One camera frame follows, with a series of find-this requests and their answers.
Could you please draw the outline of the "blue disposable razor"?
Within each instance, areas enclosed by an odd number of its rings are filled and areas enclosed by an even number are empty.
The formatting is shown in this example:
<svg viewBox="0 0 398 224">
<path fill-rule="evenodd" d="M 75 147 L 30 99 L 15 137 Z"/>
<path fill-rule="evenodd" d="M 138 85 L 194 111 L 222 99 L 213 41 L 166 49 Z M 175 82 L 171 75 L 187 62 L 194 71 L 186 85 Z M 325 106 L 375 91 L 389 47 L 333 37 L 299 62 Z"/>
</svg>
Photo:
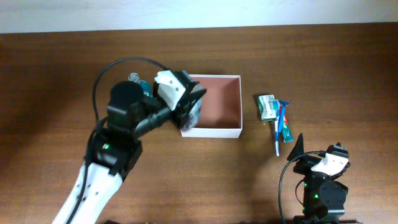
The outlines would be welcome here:
<svg viewBox="0 0 398 224">
<path fill-rule="evenodd" d="M 278 121 L 278 132 L 281 133 L 282 126 L 284 123 L 285 109 L 287 106 L 290 105 L 290 103 L 287 101 L 279 100 L 279 104 L 280 104 L 280 115 L 279 115 L 279 121 Z"/>
</svg>

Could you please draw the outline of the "green Listerine mouthwash bottle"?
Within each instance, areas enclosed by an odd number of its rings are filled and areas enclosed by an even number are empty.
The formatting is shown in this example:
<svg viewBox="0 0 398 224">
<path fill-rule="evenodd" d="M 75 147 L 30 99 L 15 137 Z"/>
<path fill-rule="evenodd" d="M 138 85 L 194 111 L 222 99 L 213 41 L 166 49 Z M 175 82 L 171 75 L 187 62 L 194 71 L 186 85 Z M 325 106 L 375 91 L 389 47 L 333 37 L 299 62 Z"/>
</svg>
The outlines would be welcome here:
<svg viewBox="0 0 398 224">
<path fill-rule="evenodd" d="M 130 73 L 128 76 L 128 80 L 131 82 L 140 84 L 140 86 L 142 87 L 142 89 L 144 91 L 144 94 L 151 98 L 153 97 L 151 86 L 150 86 L 149 82 L 147 82 L 145 80 L 141 80 L 138 73 Z"/>
</svg>

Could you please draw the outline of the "blue white toothbrush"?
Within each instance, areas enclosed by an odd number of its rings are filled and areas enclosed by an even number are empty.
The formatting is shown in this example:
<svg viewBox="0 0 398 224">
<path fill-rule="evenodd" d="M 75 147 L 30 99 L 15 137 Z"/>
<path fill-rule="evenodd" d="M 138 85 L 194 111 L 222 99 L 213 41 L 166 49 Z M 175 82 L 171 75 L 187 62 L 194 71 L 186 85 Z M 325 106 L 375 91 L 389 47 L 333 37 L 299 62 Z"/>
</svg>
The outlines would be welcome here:
<svg viewBox="0 0 398 224">
<path fill-rule="evenodd" d="M 279 101 L 274 100 L 272 102 L 273 109 L 275 111 L 274 129 L 275 129 L 275 154 L 277 157 L 280 156 L 279 151 Z"/>
</svg>

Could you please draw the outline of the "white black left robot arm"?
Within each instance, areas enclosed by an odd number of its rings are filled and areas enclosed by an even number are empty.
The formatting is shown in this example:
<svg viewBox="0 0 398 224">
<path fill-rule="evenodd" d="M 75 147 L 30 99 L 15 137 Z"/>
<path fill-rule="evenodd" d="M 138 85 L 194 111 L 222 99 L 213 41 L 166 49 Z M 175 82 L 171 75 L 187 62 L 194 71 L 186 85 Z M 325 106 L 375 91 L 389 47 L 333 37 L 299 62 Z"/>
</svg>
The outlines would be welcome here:
<svg viewBox="0 0 398 224">
<path fill-rule="evenodd" d="M 142 154 L 140 138 L 171 121 L 193 128 L 207 90 L 185 71 L 163 70 L 153 95 L 129 79 L 113 86 L 107 116 L 92 130 L 75 186 L 54 223 L 95 223 Z"/>
</svg>

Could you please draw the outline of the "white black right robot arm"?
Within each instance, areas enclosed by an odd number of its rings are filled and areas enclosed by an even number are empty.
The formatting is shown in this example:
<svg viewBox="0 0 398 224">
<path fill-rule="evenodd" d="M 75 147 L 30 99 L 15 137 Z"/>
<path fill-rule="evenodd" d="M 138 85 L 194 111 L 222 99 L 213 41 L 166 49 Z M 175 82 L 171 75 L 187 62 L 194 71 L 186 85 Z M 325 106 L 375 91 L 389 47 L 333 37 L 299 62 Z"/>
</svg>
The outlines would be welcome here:
<svg viewBox="0 0 398 224">
<path fill-rule="evenodd" d="M 304 151 L 299 135 L 290 152 L 288 164 L 293 172 L 303 175 L 303 215 L 293 217 L 294 223 L 340 223 L 345 214 L 348 187 L 337 181 L 350 167 L 349 153 L 340 143 L 325 151 Z"/>
</svg>

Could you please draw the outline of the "green red toothpaste tube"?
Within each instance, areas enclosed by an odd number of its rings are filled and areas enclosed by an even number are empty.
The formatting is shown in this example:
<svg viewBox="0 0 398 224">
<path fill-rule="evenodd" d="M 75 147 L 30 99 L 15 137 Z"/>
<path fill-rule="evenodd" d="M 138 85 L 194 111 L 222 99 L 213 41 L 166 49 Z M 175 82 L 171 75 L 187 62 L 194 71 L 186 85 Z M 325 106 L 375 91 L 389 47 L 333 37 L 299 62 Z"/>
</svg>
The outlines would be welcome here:
<svg viewBox="0 0 398 224">
<path fill-rule="evenodd" d="M 281 109 L 281 113 L 283 113 L 283 122 L 280 125 L 281 127 L 281 133 L 283 135 L 283 140 L 284 142 L 293 142 L 294 141 L 294 137 L 292 135 L 292 132 L 290 130 L 289 124 L 287 122 L 287 119 L 285 117 L 285 107 L 282 107 Z"/>
</svg>

